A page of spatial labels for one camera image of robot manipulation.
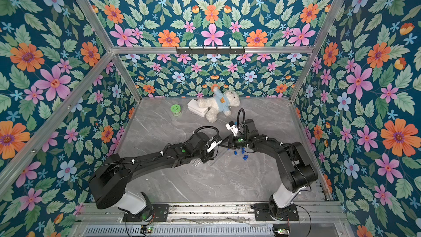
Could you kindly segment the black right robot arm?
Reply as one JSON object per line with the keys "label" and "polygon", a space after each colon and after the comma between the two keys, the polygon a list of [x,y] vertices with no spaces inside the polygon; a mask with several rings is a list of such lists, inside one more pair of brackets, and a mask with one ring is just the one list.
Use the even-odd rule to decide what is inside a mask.
{"label": "black right robot arm", "polygon": [[255,153],[268,155],[275,159],[281,184],[271,195],[268,208],[253,209],[256,212],[266,212],[274,220],[290,218],[297,211],[293,203],[303,191],[309,191],[313,182],[318,180],[307,150],[300,142],[284,143],[275,138],[259,134],[254,121],[248,119],[241,125],[233,121],[226,124],[232,132],[223,140],[229,149],[248,148]]}

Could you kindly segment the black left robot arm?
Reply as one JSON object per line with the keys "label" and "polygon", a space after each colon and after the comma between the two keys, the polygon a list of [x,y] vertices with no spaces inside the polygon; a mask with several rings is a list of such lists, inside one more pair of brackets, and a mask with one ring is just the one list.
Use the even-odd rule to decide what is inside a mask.
{"label": "black left robot arm", "polygon": [[193,131],[187,141],[167,144],[155,153],[124,158],[117,153],[110,155],[89,179],[96,208],[104,210],[116,207],[138,217],[152,213],[152,204],[147,195],[127,191],[127,184],[149,173],[187,165],[194,160],[203,163],[214,160],[221,142],[216,127],[202,126]]}

